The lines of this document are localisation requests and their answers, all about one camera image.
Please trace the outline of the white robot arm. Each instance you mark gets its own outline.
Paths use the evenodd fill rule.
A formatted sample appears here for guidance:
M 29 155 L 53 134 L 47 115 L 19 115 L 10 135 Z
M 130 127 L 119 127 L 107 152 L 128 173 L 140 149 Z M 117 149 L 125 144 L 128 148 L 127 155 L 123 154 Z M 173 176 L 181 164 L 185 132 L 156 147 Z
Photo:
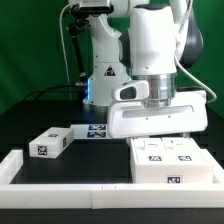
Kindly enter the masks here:
M 200 57 L 203 39 L 193 0 L 69 0 L 78 27 L 88 27 L 93 74 L 86 107 L 108 112 L 113 138 L 202 131 L 204 90 L 177 91 L 178 70 Z

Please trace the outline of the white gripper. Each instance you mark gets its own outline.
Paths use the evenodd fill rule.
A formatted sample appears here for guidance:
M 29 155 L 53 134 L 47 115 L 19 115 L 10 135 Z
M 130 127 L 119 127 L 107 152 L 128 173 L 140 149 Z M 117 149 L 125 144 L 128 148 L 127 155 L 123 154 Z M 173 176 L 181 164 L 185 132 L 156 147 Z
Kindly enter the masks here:
M 177 92 L 170 106 L 145 107 L 142 101 L 113 102 L 108 111 L 108 133 L 129 138 L 203 131 L 208 125 L 204 90 Z

